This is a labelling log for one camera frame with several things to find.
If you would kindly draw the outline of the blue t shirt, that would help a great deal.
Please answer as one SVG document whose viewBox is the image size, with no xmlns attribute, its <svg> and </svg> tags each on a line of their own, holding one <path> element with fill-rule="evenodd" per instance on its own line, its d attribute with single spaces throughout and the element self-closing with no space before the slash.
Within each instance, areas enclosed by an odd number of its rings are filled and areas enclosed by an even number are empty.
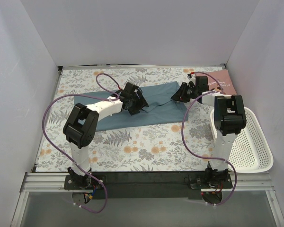
<svg viewBox="0 0 284 227">
<path fill-rule="evenodd" d="M 179 90 L 179 84 L 170 82 L 167 84 L 142 87 L 142 94 L 148 103 L 138 114 L 130 115 L 122 111 L 108 116 L 97 123 L 96 131 L 140 127 L 154 124 L 182 122 L 187 107 L 181 102 L 171 100 L 171 97 Z"/>
</svg>

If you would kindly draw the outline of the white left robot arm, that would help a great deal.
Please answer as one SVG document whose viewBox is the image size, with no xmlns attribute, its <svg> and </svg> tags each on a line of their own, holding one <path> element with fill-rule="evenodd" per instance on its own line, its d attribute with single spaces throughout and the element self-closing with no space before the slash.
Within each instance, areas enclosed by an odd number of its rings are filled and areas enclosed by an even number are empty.
<svg viewBox="0 0 284 227">
<path fill-rule="evenodd" d="M 130 82 L 126 83 L 124 89 L 103 101 L 89 105 L 75 104 L 63 133 L 70 144 L 74 160 L 73 167 L 69 167 L 68 172 L 79 188 L 87 189 L 91 185 L 91 177 L 87 174 L 91 172 L 88 146 L 94 139 L 98 122 L 122 111 L 135 115 L 148 106 L 142 90 Z"/>
</svg>

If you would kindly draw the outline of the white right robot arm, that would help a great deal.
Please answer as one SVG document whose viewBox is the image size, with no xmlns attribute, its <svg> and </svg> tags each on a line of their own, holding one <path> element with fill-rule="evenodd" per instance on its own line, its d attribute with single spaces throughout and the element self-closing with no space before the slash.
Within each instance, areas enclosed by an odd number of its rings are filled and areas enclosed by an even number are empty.
<svg viewBox="0 0 284 227">
<path fill-rule="evenodd" d="M 247 120 L 243 98 L 240 95 L 228 95 L 220 82 L 208 73 L 198 76 L 195 72 L 187 75 L 189 81 L 183 82 L 171 97 L 176 102 L 190 101 L 210 105 L 214 108 L 213 123 L 216 130 L 214 156 L 207 159 L 208 166 L 201 180 L 208 187 L 215 188 L 228 180 L 229 156 L 236 137 L 246 127 Z"/>
</svg>

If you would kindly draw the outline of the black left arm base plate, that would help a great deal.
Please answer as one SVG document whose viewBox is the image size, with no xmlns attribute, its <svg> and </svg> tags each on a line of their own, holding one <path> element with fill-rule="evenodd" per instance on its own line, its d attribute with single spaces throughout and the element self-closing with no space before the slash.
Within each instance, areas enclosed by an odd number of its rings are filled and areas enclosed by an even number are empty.
<svg viewBox="0 0 284 227">
<path fill-rule="evenodd" d="M 89 176 L 75 180 L 74 176 L 66 175 L 63 188 L 68 191 L 91 193 L 95 199 L 105 198 L 101 183 Z"/>
</svg>

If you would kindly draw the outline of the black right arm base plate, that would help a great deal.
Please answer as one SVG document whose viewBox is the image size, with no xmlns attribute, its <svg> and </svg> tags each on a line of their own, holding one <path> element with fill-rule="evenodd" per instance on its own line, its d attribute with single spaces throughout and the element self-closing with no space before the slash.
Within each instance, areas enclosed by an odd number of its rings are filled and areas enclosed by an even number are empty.
<svg viewBox="0 0 284 227">
<path fill-rule="evenodd" d="M 201 198 L 205 204 L 217 205 L 221 203 L 223 200 L 223 189 L 233 189 L 233 183 L 229 176 L 227 176 L 226 180 L 214 177 L 212 181 L 206 182 L 200 176 L 193 178 L 188 175 L 183 181 L 190 189 L 201 191 Z"/>
</svg>

